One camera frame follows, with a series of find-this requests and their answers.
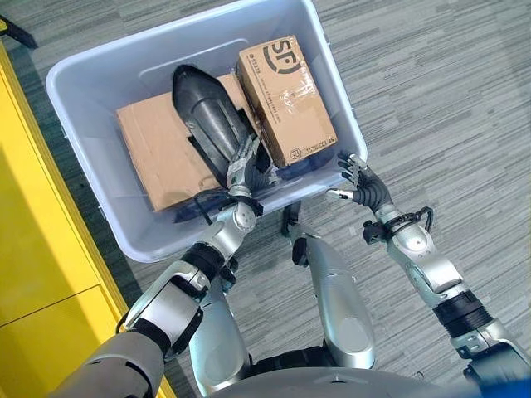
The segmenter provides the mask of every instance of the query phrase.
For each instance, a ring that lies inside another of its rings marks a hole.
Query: brown cardboard box
[[[255,118],[234,74],[218,78],[237,109]],[[191,135],[173,107],[172,93],[119,109],[125,142],[155,211],[218,187],[216,178],[188,141]]]
[[[295,36],[240,52],[238,74],[276,166],[289,166],[337,141]]]

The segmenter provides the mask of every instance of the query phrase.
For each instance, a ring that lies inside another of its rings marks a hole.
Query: gray carpet
[[[129,303],[167,263],[135,264],[119,252],[43,81],[66,56],[225,2],[0,0],[0,12],[40,44],[28,51],[4,40],[63,177]],[[316,7],[373,168],[404,211],[435,208],[436,245],[529,352],[531,2],[318,0]],[[444,328],[384,248],[363,243],[369,212],[315,197],[304,201],[302,216],[358,278],[376,329],[376,368],[404,376],[421,372],[440,384],[461,380],[465,363]],[[278,212],[260,220],[238,253],[238,282],[228,296],[256,359],[322,339],[309,271],[290,263],[279,228]],[[197,393],[189,363],[185,353],[168,365],[182,397]]]

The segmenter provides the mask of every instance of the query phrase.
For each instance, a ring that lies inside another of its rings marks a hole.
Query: yellow cabinet
[[[116,321],[99,286],[0,328],[0,386],[45,396],[109,337]]]
[[[0,42],[0,397],[55,389],[126,309]]]

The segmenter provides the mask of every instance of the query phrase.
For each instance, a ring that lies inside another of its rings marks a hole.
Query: robot leg
[[[202,303],[203,320],[190,341],[193,373],[204,396],[246,377],[249,353],[231,315],[219,278]]]
[[[339,366],[371,368],[375,361],[373,327],[355,278],[332,246],[297,222],[298,207],[285,209],[283,232],[289,232],[294,263],[310,268],[325,344]]]

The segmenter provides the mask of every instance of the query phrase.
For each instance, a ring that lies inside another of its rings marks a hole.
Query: white plastic bin
[[[171,90],[177,65],[217,76],[238,52],[296,35],[339,142],[367,158],[367,148],[310,0],[242,0],[69,56],[48,73],[46,89],[120,249],[154,262],[190,245],[205,227],[198,217],[175,224],[175,211],[154,212],[122,139],[115,111]],[[258,197],[265,212],[339,183],[335,160]]]

